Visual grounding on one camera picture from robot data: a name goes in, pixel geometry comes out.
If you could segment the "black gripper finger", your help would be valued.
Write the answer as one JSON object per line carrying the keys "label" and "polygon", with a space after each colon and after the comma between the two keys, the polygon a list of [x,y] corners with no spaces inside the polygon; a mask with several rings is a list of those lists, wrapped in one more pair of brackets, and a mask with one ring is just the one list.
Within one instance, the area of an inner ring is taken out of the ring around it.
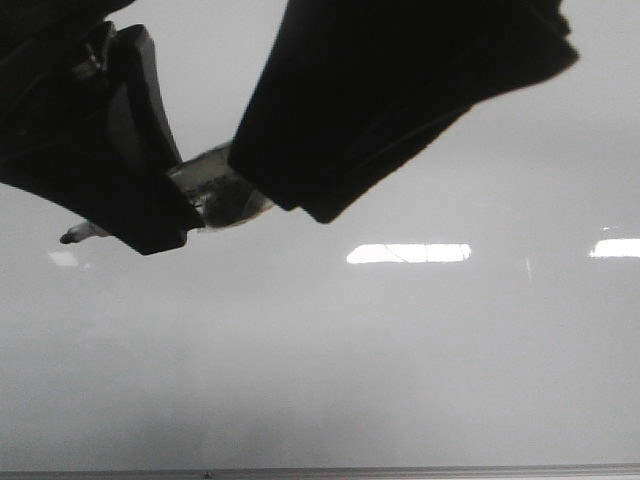
{"label": "black gripper finger", "polygon": [[574,64],[557,1],[290,1],[229,163],[329,223],[476,104]]}
{"label": "black gripper finger", "polygon": [[202,224],[168,178],[180,162],[145,27],[75,25],[2,55],[4,184],[151,255]]}

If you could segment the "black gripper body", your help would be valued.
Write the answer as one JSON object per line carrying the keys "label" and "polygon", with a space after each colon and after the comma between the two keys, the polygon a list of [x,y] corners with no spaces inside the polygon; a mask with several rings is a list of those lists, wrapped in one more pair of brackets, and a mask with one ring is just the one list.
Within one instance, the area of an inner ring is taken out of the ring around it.
{"label": "black gripper body", "polygon": [[30,41],[70,38],[74,47],[101,43],[112,24],[105,19],[132,1],[2,1],[1,62]]}

